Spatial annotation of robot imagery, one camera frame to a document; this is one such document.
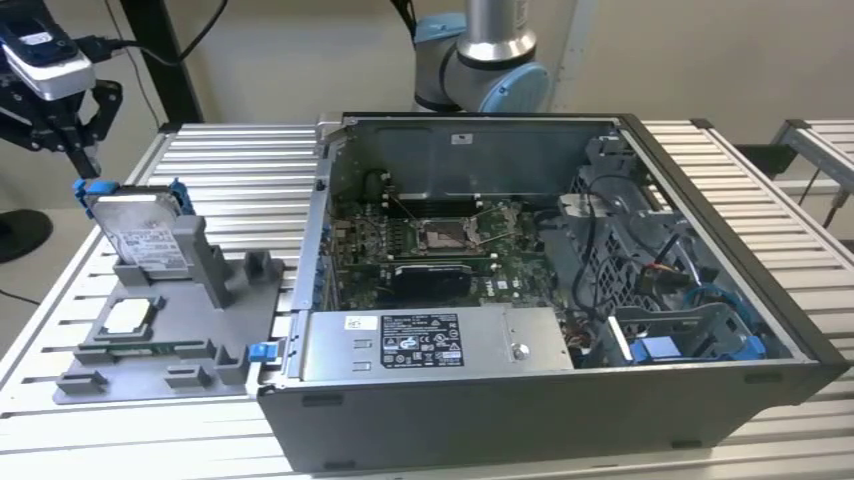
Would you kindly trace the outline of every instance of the open computer tower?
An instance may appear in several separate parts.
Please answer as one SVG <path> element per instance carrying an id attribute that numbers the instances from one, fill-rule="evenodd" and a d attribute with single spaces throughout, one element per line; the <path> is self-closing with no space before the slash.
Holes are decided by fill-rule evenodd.
<path id="1" fill-rule="evenodd" d="M 847 368 L 634 116 L 319 135 L 257 396 L 297 471 L 708 447 Z"/>

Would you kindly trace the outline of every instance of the silver cylinder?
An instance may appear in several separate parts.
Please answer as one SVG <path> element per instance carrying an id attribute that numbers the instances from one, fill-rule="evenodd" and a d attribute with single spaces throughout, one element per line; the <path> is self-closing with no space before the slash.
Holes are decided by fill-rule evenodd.
<path id="1" fill-rule="evenodd" d="M 527 27 L 527 0 L 467 0 L 466 32 L 456 50 L 479 62 L 502 62 L 526 55 L 536 45 Z"/>

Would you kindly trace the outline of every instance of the aluminum extrusion table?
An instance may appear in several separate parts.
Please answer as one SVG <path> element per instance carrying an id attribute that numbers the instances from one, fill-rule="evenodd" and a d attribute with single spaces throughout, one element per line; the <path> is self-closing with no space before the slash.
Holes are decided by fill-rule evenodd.
<path id="1" fill-rule="evenodd" d="M 714 129 L 688 121 L 646 125 L 815 324 L 854 360 L 851 254 Z M 157 136 L 129 180 L 164 185 L 180 176 L 207 217 L 211 243 L 227 256 L 271 249 L 292 267 L 312 187 L 313 145 L 313 126 L 187 125 Z M 53 404 L 53 380 L 71 363 L 71 348 L 85 338 L 116 282 L 113 261 L 112 248 L 93 231 L 0 362 L 0 477 L 299 478 L 260 408 L 245 397 Z M 273 336 L 288 330 L 292 282 L 289 269 Z M 851 478 L 854 374 L 846 373 L 803 405 L 762 412 L 714 449 L 360 478 L 567 477 Z"/>
<path id="2" fill-rule="evenodd" d="M 854 192 L 854 120 L 787 120 L 771 143 L 792 147 Z"/>

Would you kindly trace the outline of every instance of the hard drive label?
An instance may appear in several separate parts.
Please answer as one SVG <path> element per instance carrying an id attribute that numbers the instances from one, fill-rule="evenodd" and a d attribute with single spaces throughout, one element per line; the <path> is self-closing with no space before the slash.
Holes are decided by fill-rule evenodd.
<path id="1" fill-rule="evenodd" d="M 184 256 L 167 229 L 127 230 L 120 233 L 124 252 L 147 271 L 187 268 Z"/>
<path id="2" fill-rule="evenodd" d="M 456 314 L 383 315 L 385 368 L 462 367 L 463 338 Z"/>

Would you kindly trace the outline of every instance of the metal bracket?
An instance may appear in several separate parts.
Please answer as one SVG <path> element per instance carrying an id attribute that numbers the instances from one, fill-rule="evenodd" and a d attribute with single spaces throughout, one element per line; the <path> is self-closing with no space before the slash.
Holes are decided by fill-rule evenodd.
<path id="1" fill-rule="evenodd" d="M 628 142 L 619 135 L 607 135 L 591 139 L 587 143 L 584 153 L 591 160 L 607 158 L 623 161 L 636 157 L 634 150 L 628 146 Z"/>
<path id="2" fill-rule="evenodd" d="M 571 217 L 588 218 L 590 205 L 592 204 L 592 213 L 596 218 L 610 217 L 614 215 L 611 206 L 596 196 L 587 196 L 580 193 L 567 193 L 560 195 L 560 205 L 563 211 Z"/>

